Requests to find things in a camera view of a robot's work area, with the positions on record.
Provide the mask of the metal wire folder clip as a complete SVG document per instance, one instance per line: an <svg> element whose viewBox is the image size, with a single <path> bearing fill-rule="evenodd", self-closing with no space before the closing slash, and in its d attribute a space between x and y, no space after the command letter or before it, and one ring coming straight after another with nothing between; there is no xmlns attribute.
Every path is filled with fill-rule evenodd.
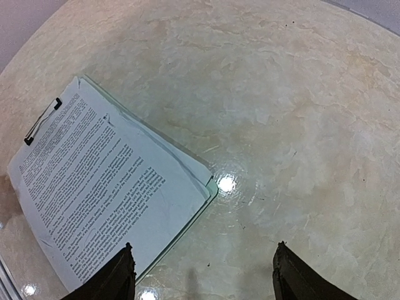
<svg viewBox="0 0 400 300"><path fill-rule="evenodd" d="M62 100L59 97L57 97L41 113L41 115L38 117L36 122L33 124L31 129L27 132L27 134L24 137L24 143L27 146L30 146L32 144L40 127L54 114L55 111L57 111L62 106L62 104L63 104Z"/></svg>

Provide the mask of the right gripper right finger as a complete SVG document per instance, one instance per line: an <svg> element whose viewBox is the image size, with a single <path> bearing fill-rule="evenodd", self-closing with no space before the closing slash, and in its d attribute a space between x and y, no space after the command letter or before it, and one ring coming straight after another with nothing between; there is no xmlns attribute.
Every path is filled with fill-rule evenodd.
<svg viewBox="0 0 400 300"><path fill-rule="evenodd" d="M325 280L283 241L277 245L272 266L272 284L276 299L356 299Z"/></svg>

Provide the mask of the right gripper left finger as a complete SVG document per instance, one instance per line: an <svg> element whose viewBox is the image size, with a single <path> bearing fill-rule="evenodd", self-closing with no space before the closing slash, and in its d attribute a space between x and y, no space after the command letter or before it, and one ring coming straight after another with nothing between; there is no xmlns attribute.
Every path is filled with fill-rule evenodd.
<svg viewBox="0 0 400 300"><path fill-rule="evenodd" d="M135 261L127 243L94 276L62 300L134 299Z"/></svg>

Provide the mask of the remaining printed paper stack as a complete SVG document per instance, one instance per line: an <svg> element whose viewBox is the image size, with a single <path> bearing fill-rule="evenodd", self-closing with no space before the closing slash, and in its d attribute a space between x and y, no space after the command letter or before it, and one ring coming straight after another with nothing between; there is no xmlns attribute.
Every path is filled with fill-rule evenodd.
<svg viewBox="0 0 400 300"><path fill-rule="evenodd" d="M52 100L7 173L62 284L86 283L126 244L145 276L218 193L210 170L87 76Z"/></svg>

